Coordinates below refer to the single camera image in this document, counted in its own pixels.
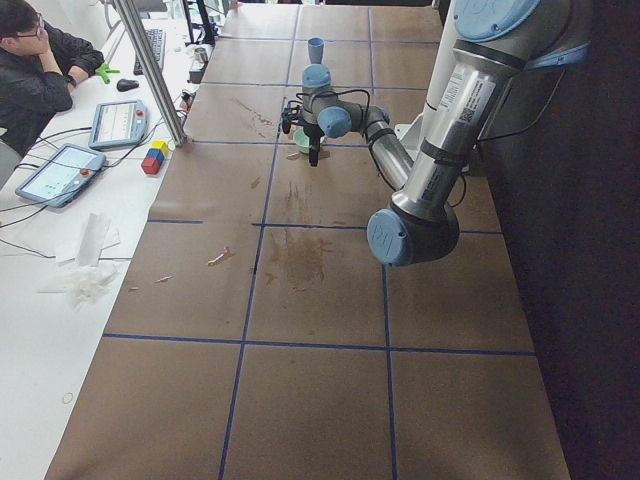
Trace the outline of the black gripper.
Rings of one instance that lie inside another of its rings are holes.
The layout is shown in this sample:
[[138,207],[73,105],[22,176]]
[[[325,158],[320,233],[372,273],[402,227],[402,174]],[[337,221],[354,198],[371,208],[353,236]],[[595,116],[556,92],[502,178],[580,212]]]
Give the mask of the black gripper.
[[311,121],[301,118],[298,120],[298,126],[302,129],[306,137],[308,138],[309,146],[309,164],[312,167],[317,167],[319,162],[319,143],[322,138],[322,130],[320,127]]

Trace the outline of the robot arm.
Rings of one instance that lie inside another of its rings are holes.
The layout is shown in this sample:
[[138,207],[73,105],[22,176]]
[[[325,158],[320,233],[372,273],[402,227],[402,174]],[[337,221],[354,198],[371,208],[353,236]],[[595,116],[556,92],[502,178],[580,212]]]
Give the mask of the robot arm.
[[591,19],[589,1],[453,1],[423,112],[404,134],[384,109],[341,99],[317,58],[303,70],[301,104],[283,113],[282,128],[303,128],[312,165],[322,138],[359,133],[393,190],[368,221],[372,254],[390,266],[438,260],[459,238],[451,190],[512,79],[582,62]]
[[302,72],[302,116],[306,124],[314,127],[318,125],[316,115],[313,113],[313,104],[321,93],[328,92],[330,88],[331,73],[326,66],[313,63],[304,68]]

